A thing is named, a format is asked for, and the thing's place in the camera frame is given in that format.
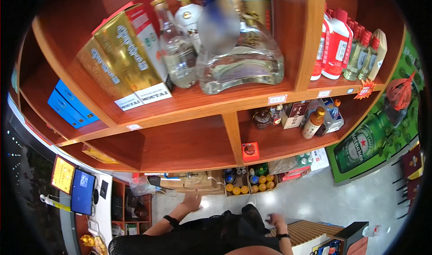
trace computer monitor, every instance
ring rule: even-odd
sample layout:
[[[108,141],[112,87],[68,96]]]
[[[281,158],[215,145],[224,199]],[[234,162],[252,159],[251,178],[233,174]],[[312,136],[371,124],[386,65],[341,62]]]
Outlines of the computer monitor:
[[[72,183],[70,209],[83,215],[92,214],[92,195],[95,177],[91,174],[75,169]]]

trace blue box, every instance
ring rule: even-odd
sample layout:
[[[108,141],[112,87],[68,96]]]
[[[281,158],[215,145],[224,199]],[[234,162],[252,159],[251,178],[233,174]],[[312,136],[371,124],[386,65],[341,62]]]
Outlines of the blue box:
[[[99,120],[97,116],[93,114],[86,106],[68,89],[68,87],[60,80],[58,81],[55,89],[63,96],[63,98],[72,105],[85,119],[89,122],[95,122]]]
[[[75,128],[89,124],[55,89],[48,99],[48,105]]]

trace wooden cabinet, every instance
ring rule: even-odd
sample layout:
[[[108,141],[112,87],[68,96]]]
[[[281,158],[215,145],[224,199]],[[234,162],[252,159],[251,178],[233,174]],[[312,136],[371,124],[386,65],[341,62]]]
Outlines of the wooden cabinet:
[[[385,90],[401,56],[405,25],[391,0],[274,0],[275,40],[285,59],[278,85],[248,84],[216,95],[198,85],[176,88],[170,99],[123,112],[81,66],[76,53],[100,22],[131,0],[50,0],[40,10],[21,47],[19,93],[14,100],[28,122],[68,154],[98,169],[135,172],[184,172],[244,166],[293,156],[337,143],[366,116]],[[340,7],[370,31],[386,33],[388,52],[375,92],[361,101],[361,81],[321,77],[310,81],[321,36],[324,5]],[[171,11],[176,0],[168,0]],[[57,115],[47,99],[61,79],[100,120],[75,129]],[[315,99],[321,90],[342,101],[345,125],[339,131],[305,140],[299,128],[252,127],[249,110],[267,106],[271,96],[286,102]],[[46,128],[47,123],[53,131]],[[140,130],[127,126],[137,124]],[[258,141],[260,160],[243,163],[241,143]],[[80,152],[89,145],[119,164],[103,164]]]

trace gray floor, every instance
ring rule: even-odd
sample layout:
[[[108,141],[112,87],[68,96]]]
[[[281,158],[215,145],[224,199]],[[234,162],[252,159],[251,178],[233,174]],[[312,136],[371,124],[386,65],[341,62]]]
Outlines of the gray floor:
[[[335,187],[330,168],[299,179],[283,182],[278,189],[253,195],[257,209],[263,218],[269,213],[283,214],[286,222],[299,219],[314,222],[324,221],[335,225],[348,226],[354,221],[369,221],[391,227],[389,234],[369,239],[367,254],[382,254],[396,236],[404,219],[397,220],[406,213],[407,204],[397,206],[402,193],[392,184],[399,179],[398,165],[387,165],[380,170],[355,180],[342,187]],[[153,197],[153,223],[162,219],[182,201],[182,194],[160,195]],[[212,215],[225,210],[239,214],[249,196],[226,198],[224,195],[209,195],[202,199],[202,209],[186,216],[183,222]]]

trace black wristband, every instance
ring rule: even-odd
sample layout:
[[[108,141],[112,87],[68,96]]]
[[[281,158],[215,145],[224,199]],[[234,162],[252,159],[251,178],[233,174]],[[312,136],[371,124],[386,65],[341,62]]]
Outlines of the black wristband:
[[[170,217],[169,215],[166,215],[163,218],[165,218],[166,220],[168,220],[169,224],[171,226],[173,226],[174,228],[178,226],[178,220],[176,220],[175,218]]]
[[[281,240],[281,238],[283,238],[283,237],[288,237],[288,238],[290,238],[289,234],[277,234],[276,237],[277,237],[279,240]]]

